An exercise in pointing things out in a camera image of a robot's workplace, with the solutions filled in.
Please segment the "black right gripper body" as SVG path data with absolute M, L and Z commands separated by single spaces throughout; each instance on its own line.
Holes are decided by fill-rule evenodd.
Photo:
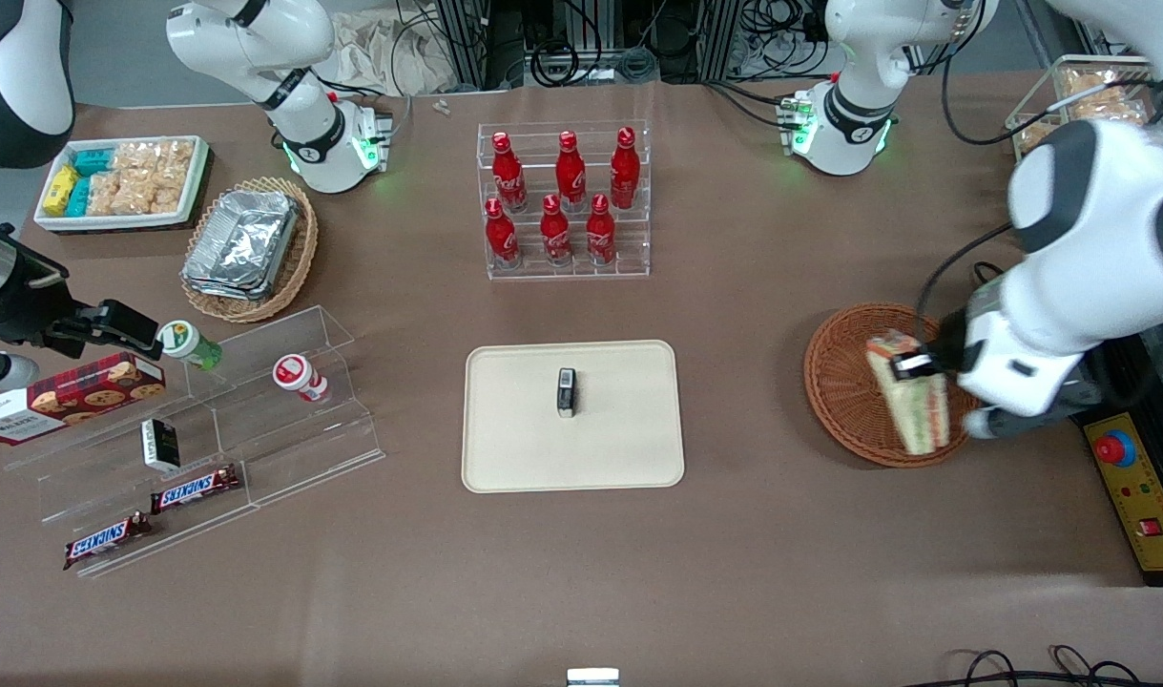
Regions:
M 31 346 L 84 346 L 48 338 L 57 319 L 87 319 L 88 305 L 67 289 L 67 269 L 35 253 L 12 237 L 13 226 L 0 226 L 0 339 Z

